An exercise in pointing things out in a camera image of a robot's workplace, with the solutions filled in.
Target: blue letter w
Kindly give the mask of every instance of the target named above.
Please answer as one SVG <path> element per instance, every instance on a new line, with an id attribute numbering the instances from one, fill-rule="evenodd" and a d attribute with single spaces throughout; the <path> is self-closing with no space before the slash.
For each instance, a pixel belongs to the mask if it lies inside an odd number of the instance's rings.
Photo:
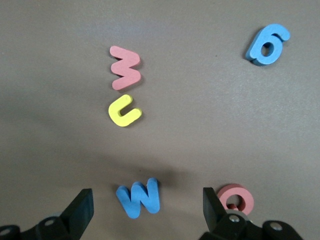
<path id="1" fill-rule="evenodd" d="M 139 217 L 141 204 L 151 214 L 156 214 L 160 210 L 158 181 L 154 177 L 148 180 L 146 188 L 141 182 L 135 182 L 131 187 L 131 197 L 125 186 L 120 186 L 115 194 L 129 218 Z"/>

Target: pink foam letter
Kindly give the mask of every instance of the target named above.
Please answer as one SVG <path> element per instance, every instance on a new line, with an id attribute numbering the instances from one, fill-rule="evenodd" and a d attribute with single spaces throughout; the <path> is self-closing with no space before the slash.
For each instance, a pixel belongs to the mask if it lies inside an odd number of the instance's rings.
<path id="1" fill-rule="evenodd" d="M 140 57 L 137 53 L 118 46 L 112 46 L 110 54 L 117 59 L 121 59 L 111 65 L 111 71 L 122 76 L 113 81 L 112 87 L 114 90 L 124 89 L 140 81 L 140 72 L 131 68 L 140 63 Z"/>
<path id="2" fill-rule="evenodd" d="M 230 184 L 224 186 L 217 194 L 220 202 L 222 203 L 224 209 L 229 209 L 227 207 L 227 200 L 233 195 L 238 195 L 241 198 L 241 203 L 239 206 L 231 204 L 230 209 L 239 210 L 243 212 L 245 215 L 248 215 L 253 209 L 255 205 L 254 197 L 251 193 L 245 189 L 240 184 Z"/>

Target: blue foam number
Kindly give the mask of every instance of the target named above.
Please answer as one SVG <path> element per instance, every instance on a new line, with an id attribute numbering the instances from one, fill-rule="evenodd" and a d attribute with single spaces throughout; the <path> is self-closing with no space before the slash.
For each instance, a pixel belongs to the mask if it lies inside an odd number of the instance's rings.
<path id="1" fill-rule="evenodd" d="M 282 43 L 289 38 L 290 32 L 284 26 L 277 23 L 270 24 L 257 33 L 245 58 L 257 66 L 273 64 L 281 55 Z M 267 56 L 261 52 L 263 46 L 269 50 Z"/>
<path id="2" fill-rule="evenodd" d="M 115 194 L 129 218 L 139 217 L 141 204 L 151 214 L 156 214 L 160 210 L 158 181 L 154 177 L 148 180 L 146 188 L 141 182 L 135 182 L 131 187 L 131 197 L 125 186 L 120 186 Z"/>

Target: metal screw head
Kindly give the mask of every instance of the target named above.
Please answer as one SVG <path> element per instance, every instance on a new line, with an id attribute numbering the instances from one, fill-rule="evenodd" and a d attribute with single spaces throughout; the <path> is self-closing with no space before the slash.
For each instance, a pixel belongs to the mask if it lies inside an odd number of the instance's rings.
<path id="1" fill-rule="evenodd" d="M 229 217 L 229 219 L 230 219 L 231 222 L 233 222 L 233 223 L 238 223 L 238 222 L 240 221 L 240 218 L 237 217 L 236 215 L 231 215 L 231 216 Z"/>
<path id="2" fill-rule="evenodd" d="M 45 226 L 50 226 L 50 225 L 53 224 L 54 222 L 55 222 L 54 220 L 50 219 L 50 220 L 46 221 L 46 222 L 44 223 L 44 225 L 45 225 Z"/>
<path id="3" fill-rule="evenodd" d="M 7 229 L 4 229 L 2 231 L 0 231 L 0 236 L 4 236 L 4 235 L 7 235 L 8 233 L 10 233 L 10 228 L 7 228 Z"/>
<path id="4" fill-rule="evenodd" d="M 248 216 L 245 215 L 242 211 L 232 210 L 232 209 L 227 209 L 227 210 L 225 210 L 225 211 L 226 211 L 226 213 L 229 214 L 229 215 L 235 214 L 235 215 L 237 215 L 237 216 L 242 217 L 245 221 L 250 221 L 250 219 L 248 218 Z"/>
<path id="5" fill-rule="evenodd" d="M 276 231 L 281 231 L 282 230 L 282 226 L 277 222 L 270 223 L 270 227 L 272 227 Z"/>

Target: screw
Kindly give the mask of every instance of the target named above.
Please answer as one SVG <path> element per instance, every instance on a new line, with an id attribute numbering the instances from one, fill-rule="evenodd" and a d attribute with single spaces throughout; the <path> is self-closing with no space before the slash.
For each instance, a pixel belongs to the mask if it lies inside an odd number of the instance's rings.
<path id="1" fill-rule="evenodd" d="M 240 221 L 240 218 L 237 217 L 236 215 L 231 215 L 231 216 L 229 217 L 229 219 L 230 219 L 231 222 L 233 222 L 233 223 L 238 223 L 238 222 Z"/>
<path id="2" fill-rule="evenodd" d="M 7 229 L 0 231 L 0 236 L 7 235 L 8 233 L 10 233 L 10 228 L 7 228 Z"/>
<path id="3" fill-rule="evenodd" d="M 270 223 L 270 226 L 276 231 L 281 231 L 282 230 L 282 226 L 277 222 Z"/>
<path id="4" fill-rule="evenodd" d="M 54 223 L 54 220 L 50 219 L 50 220 L 46 221 L 46 222 L 44 223 L 44 225 L 45 225 L 45 226 L 50 226 L 50 225 L 53 224 L 53 223 Z"/>

